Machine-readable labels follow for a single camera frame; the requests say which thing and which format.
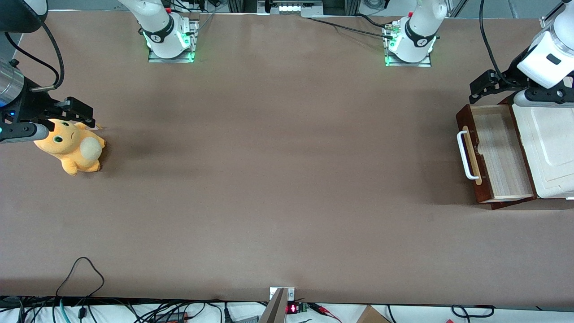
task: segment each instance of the white handle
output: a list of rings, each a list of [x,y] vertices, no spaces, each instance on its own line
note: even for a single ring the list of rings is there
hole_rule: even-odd
[[[467,133],[467,131],[463,130],[456,135],[456,141],[458,141],[458,143],[459,143],[460,157],[463,159],[464,174],[467,176],[468,179],[472,179],[472,180],[479,179],[480,177],[472,176],[472,174],[470,173],[470,167],[468,166],[468,160],[466,158],[466,153],[464,153],[463,136],[465,133]]]

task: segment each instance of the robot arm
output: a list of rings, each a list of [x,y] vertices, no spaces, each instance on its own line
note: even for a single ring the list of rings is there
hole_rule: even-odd
[[[120,0],[134,14],[148,46],[161,58],[172,58],[190,47],[189,19],[167,13],[161,0]],[[0,32],[31,33],[42,27],[48,14],[46,0],[0,2]],[[49,119],[79,121],[95,126],[94,110],[76,98],[60,102],[48,90],[28,79],[18,61],[0,60],[0,143],[41,140],[54,130]]]
[[[45,27],[47,14],[46,0],[2,1],[0,32],[34,32]],[[48,120],[51,118],[95,126],[91,107],[73,97],[62,102],[52,99],[48,91],[57,84],[40,87],[25,77],[17,65],[17,60],[0,60],[0,143],[44,139],[48,131],[54,130],[54,124]]]
[[[484,72],[470,84],[470,103],[483,96],[519,91],[519,106],[574,106],[572,86],[563,82],[574,70],[574,2],[563,0],[564,11],[518,55],[502,77]]]
[[[189,18],[167,13],[161,0],[119,0],[134,14],[148,46],[159,57],[169,59],[190,47]]]
[[[417,0],[411,16],[393,23],[400,26],[400,32],[389,46],[389,51],[409,63],[422,61],[432,50],[436,32],[446,16],[445,0]]]

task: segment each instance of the white floor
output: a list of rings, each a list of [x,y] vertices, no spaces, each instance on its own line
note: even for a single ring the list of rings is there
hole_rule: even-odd
[[[223,309],[222,303],[215,303]],[[322,304],[331,313],[338,316],[343,323],[355,323],[361,315],[365,305],[348,305],[348,304]],[[139,314],[144,314],[157,306],[138,305],[134,306]],[[195,315],[202,307],[202,304],[191,305],[187,312]],[[389,318],[388,311],[384,305],[374,306],[383,316]],[[264,307],[257,303],[228,303],[228,309],[231,318],[234,321],[243,320],[254,316],[260,316]],[[466,319],[456,317],[451,313],[450,307],[434,306],[392,306],[393,316],[397,323],[445,323],[452,320],[454,323],[467,323]],[[71,323],[78,323],[77,312],[79,307],[65,307],[67,316]],[[485,314],[490,310],[484,309],[467,309],[469,314]],[[134,315],[124,306],[118,305],[99,305],[92,306],[92,312],[98,323],[133,323]],[[17,322],[18,309],[0,313],[0,322]],[[312,319],[310,323],[337,323],[333,318],[321,316],[315,312],[306,312],[288,315],[286,323],[299,323]],[[189,323],[213,322],[220,320],[218,309],[206,306],[201,314],[189,320]],[[36,318],[36,323],[52,323],[52,308],[42,309]],[[83,320],[84,323],[93,323],[91,316]],[[472,318],[472,323],[570,323],[574,322],[574,313],[571,312],[548,312],[532,310],[504,310],[496,309],[494,315],[489,318]],[[65,323],[59,308],[56,308],[56,323]]]

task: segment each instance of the metal frame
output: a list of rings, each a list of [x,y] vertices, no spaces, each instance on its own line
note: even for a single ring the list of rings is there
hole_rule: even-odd
[[[450,4],[451,2],[452,2],[452,0],[447,1],[447,5],[449,7],[448,16],[449,17],[458,17],[460,12],[464,9],[464,6],[466,6],[466,4],[468,3],[468,0],[461,0],[459,2],[459,4],[453,8],[451,8],[451,4]]]

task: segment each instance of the stuffed animal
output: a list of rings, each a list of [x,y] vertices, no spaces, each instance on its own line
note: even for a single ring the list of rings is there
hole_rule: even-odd
[[[60,159],[64,171],[72,176],[76,176],[77,171],[99,171],[98,158],[106,142],[87,130],[85,124],[58,119],[50,121],[55,125],[54,131],[49,132],[47,138],[34,141],[38,148]]]

